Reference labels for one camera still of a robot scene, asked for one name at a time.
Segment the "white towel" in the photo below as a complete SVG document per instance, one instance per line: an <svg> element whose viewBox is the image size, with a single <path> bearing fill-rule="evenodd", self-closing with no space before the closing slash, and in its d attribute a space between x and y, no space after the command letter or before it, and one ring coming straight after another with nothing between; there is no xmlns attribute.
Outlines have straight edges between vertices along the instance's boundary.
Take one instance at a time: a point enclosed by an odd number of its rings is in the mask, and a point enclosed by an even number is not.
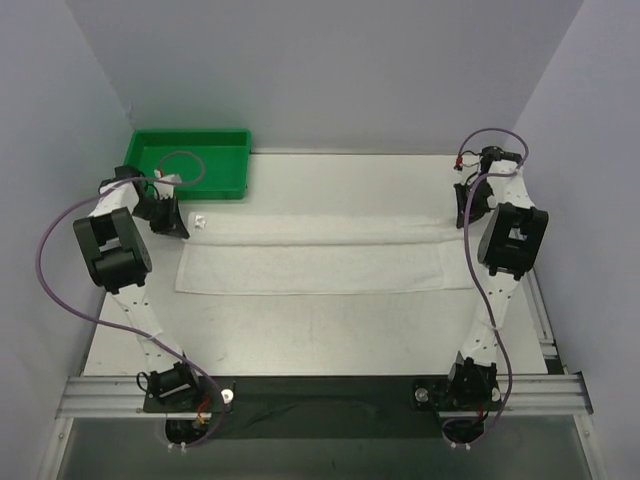
<svg viewBox="0 0 640 480"><path fill-rule="evenodd" d="M212 296L359 295L473 286L463 234L421 216L192 213L175 279Z"/></svg>

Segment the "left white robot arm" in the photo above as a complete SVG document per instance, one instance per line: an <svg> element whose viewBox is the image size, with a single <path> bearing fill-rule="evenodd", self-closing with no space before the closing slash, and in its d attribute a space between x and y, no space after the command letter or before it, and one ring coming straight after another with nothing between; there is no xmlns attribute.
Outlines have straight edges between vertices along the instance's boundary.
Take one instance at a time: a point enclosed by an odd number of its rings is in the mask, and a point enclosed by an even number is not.
<svg viewBox="0 0 640 480"><path fill-rule="evenodd" d="M104 181L100 198L73 230L94 284L104 288L125 315L126 326L138 332L146 369L136 382L147 397L181 412L195 409L202 399L197 373L182 357L184 350L167 334L154 312L146 289L152 272L150 253L134 221L145 220L152 232L178 239L189 233L182 221L174 187L176 174L154 172L160 186L147 193L144 174L134 167L118 167Z"/></svg>

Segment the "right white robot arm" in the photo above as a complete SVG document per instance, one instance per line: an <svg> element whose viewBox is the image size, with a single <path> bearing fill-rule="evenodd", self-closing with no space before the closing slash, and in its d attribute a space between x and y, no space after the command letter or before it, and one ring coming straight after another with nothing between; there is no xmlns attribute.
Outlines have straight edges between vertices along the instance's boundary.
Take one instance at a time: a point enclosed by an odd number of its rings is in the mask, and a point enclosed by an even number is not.
<svg viewBox="0 0 640 480"><path fill-rule="evenodd" d="M476 263L471 270L479 291L470 332L457 354L443 396L452 408L500 399L497 354L507 308L520 281L535 263L549 222L549 214L537 208L524 182L520 154L497 146L479 154L478 170L454 185L456 227L463 231L467 266L473 267L469 227L488 218L480 238Z"/></svg>

